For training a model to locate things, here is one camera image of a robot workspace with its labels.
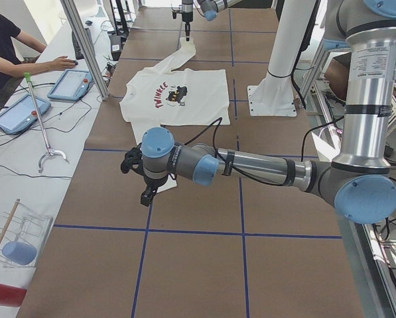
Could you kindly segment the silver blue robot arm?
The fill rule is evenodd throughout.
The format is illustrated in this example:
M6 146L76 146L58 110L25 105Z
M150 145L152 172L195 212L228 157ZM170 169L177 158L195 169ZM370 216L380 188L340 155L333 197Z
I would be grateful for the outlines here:
M205 144L176 142L162 127L149 129L139 151L150 205L170 174L208 186L232 173L270 186L295 186L321 197L337 214L377 223L396 210L396 186L384 157L396 67L396 1L330 1L326 40L343 40L352 55L340 152L331 162L274 158Z
M218 16L220 11L232 7L239 2L241 2L241 0L203 0L198 1L198 4L204 18L207 21L212 21ZM193 21L194 16L193 10L193 0L182 0L179 10L173 10L173 15L180 14L182 16L182 22L185 24L184 31L187 42L190 41L191 22Z

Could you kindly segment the person's right hand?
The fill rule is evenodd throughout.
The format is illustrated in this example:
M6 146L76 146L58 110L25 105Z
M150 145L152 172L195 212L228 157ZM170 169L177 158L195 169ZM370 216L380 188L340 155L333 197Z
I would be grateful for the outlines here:
M67 56L60 56L50 62L50 69L52 71L62 71L72 69L78 65L76 60L68 59Z

